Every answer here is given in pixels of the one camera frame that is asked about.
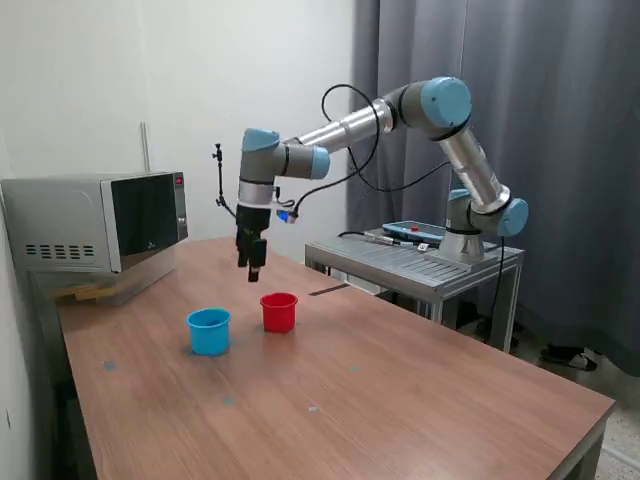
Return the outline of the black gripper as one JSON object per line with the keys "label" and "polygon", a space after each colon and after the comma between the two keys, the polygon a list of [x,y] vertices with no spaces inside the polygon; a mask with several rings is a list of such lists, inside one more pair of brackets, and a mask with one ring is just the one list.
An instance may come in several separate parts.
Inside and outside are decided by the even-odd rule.
{"label": "black gripper", "polygon": [[235,218],[237,265],[246,267],[249,263],[248,281],[257,282],[260,270],[266,265],[267,240],[260,237],[262,232],[269,228],[270,209],[238,204]]}

